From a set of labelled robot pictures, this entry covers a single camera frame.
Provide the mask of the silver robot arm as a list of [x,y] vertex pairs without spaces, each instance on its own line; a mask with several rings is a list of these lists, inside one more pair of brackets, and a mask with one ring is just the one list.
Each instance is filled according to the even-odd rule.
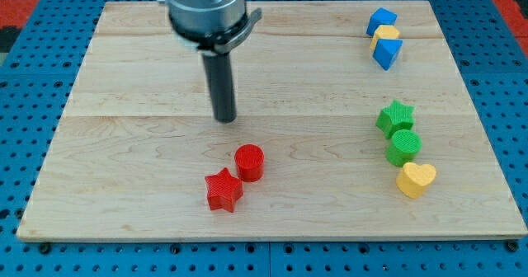
[[177,38],[199,52],[214,118],[237,117],[230,52],[240,46],[261,20],[262,10],[247,10],[246,0],[157,0],[168,9]]

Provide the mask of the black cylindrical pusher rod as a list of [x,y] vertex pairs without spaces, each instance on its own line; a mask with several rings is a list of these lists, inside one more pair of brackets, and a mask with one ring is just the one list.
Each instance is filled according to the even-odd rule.
[[202,55],[214,118],[220,123],[236,119],[236,101],[230,55]]

